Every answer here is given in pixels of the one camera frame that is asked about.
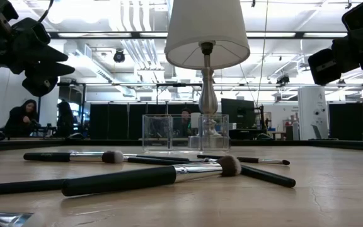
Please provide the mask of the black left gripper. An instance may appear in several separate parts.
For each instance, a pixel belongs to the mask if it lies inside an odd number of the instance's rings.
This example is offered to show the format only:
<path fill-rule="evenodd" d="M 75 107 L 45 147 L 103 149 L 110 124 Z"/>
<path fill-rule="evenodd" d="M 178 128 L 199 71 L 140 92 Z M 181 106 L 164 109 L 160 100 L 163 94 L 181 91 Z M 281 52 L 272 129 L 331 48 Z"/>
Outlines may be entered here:
<path fill-rule="evenodd" d="M 68 56 L 49 46 L 50 39 L 44 26 L 30 18 L 13 27 L 16 36 L 11 43 L 12 62 L 9 69 L 19 74 L 25 71 L 29 78 L 51 78 L 72 74 L 75 69 L 58 62 L 65 62 Z"/>

